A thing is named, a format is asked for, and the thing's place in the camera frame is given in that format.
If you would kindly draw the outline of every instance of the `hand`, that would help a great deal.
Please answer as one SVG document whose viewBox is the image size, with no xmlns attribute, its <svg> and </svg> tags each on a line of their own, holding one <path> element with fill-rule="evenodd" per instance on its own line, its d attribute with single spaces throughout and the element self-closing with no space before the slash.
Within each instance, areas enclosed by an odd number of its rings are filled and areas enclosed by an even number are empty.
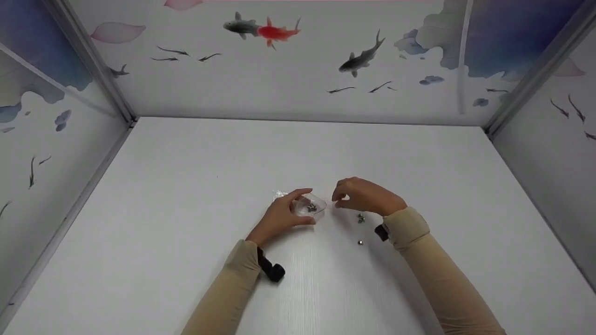
<svg viewBox="0 0 596 335">
<path fill-rule="evenodd" d="M 337 201 L 337 208 L 373 212 L 382 216 L 391 215 L 408 207 L 401 197 L 373 182 L 358 177 L 338 181 L 331 201 Z"/>
<path fill-rule="evenodd" d="M 314 225 L 315 220 L 310 216 L 297 216 L 292 214 L 292 201 L 300 198 L 303 194 L 310 193 L 312 188 L 301 188 L 294 190 L 290 194 L 275 199 L 267 208 L 261 221 L 250 232 L 247 241 L 256 243 L 259 247 L 267 243 L 270 239 L 287 232 L 292 227 L 299 225 Z"/>
</svg>

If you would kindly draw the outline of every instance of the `clear plastic bag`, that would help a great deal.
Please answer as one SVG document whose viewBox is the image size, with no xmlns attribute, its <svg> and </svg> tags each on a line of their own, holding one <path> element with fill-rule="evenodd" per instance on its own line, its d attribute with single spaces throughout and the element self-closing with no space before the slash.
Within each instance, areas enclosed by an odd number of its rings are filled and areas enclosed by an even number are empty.
<svg viewBox="0 0 596 335">
<path fill-rule="evenodd" d="M 275 198 L 286 196 L 287 193 L 282 191 L 275 192 Z M 297 216 L 311 216 L 321 213 L 327 208 L 327 203 L 315 196 L 312 193 L 307 193 L 300 196 L 297 200 L 292 201 L 292 213 Z"/>
</svg>

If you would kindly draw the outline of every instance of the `fish wallpaper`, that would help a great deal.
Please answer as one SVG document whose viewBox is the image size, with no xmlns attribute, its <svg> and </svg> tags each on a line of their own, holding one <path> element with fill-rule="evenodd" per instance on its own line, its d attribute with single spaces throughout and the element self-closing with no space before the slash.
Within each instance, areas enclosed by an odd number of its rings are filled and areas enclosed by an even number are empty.
<svg viewBox="0 0 596 335">
<path fill-rule="evenodd" d="M 0 44 L 1 314 L 126 126 L 41 0 L 0 2 Z"/>
<path fill-rule="evenodd" d="M 0 32 L 0 43 L 63 86 L 83 91 L 93 81 L 42 1 L 3 0 Z M 16 117 L 25 92 L 39 94 L 49 104 L 64 98 L 64 92 L 5 54 L 0 73 L 0 122 Z"/>
<path fill-rule="evenodd" d="M 583 0 L 70 2 L 140 115 L 483 125 Z"/>
<path fill-rule="evenodd" d="M 494 140 L 495 148 L 586 279 L 596 284 L 596 30 Z M 577 76 L 562 76 L 571 69 Z"/>
</svg>

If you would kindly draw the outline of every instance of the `beige long-sleeve shirt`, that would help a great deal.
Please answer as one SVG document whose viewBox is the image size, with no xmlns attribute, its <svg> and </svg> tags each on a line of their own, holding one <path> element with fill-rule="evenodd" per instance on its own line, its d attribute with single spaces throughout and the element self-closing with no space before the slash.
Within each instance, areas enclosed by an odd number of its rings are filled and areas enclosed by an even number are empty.
<svg viewBox="0 0 596 335">
<path fill-rule="evenodd" d="M 491 310 L 415 209 L 384 218 L 394 248 L 407 261 L 447 335 L 503 335 Z M 260 267 L 257 245 L 239 241 L 191 315 L 182 335 L 234 335 Z"/>
</svg>

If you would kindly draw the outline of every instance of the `black wristband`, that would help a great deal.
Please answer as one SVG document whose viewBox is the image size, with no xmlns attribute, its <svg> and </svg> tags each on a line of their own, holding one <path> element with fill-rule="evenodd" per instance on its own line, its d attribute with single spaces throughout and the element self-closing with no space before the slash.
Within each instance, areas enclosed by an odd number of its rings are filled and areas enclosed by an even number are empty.
<svg viewBox="0 0 596 335">
<path fill-rule="evenodd" d="M 269 280 L 278 283 L 284 278 L 285 269 L 279 264 L 271 265 L 271 262 L 263 255 L 263 250 L 260 247 L 257 247 L 257 257 L 259 266 Z"/>
</svg>

